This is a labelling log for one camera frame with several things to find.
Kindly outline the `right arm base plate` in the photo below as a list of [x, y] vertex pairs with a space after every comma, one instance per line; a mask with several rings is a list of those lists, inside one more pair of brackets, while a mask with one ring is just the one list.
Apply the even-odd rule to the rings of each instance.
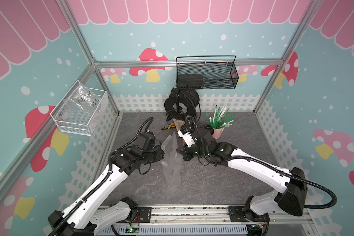
[[228, 207], [228, 213], [231, 222], [259, 222], [267, 223], [270, 221], [269, 216], [257, 215], [251, 210], [243, 210], [243, 206], [230, 206]]

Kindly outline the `red milk tea cup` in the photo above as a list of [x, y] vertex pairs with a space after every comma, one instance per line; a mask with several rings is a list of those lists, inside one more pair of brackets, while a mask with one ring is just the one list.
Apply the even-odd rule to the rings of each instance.
[[205, 130], [208, 130], [211, 135], [214, 134], [214, 129], [213, 129], [209, 124], [202, 125], [202, 127], [203, 127]]

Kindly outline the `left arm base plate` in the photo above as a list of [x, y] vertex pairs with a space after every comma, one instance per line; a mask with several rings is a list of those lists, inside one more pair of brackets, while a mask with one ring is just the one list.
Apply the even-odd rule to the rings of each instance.
[[128, 221], [132, 223], [150, 223], [151, 207], [135, 207], [131, 210]]

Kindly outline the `clear plastic carrier bag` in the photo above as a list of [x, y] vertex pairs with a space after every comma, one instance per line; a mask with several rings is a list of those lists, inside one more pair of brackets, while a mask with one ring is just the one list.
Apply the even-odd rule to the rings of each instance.
[[176, 132], [169, 135], [161, 145], [164, 151], [164, 158], [161, 161], [164, 177], [166, 182], [171, 187], [177, 187], [181, 184], [181, 169], [183, 162], [183, 155], [178, 153], [178, 140]]

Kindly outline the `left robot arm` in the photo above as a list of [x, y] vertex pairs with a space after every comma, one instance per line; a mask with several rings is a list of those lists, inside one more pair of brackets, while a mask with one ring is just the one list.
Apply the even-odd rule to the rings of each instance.
[[141, 165], [163, 159], [161, 142], [151, 131], [138, 133], [131, 143], [109, 155], [109, 163], [100, 177], [70, 206], [55, 210], [48, 217], [52, 236], [95, 236], [103, 229], [138, 218], [138, 204], [122, 198], [117, 204], [97, 212], [109, 194]]

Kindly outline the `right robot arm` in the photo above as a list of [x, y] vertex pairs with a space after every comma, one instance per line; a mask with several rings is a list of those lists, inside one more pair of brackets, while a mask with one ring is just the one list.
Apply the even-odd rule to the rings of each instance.
[[[267, 194], [248, 197], [243, 208], [248, 218], [277, 210], [293, 216], [302, 216], [304, 209], [326, 209], [337, 203], [337, 197], [331, 190], [307, 180], [300, 168], [289, 170], [269, 164], [247, 154], [235, 145], [218, 142], [204, 128], [193, 132], [188, 128], [182, 128], [178, 135], [184, 142], [180, 152], [185, 161], [202, 157], [208, 164], [242, 171], [273, 188], [273, 191]], [[322, 205], [307, 205], [305, 201], [310, 186], [324, 191], [331, 200]]]

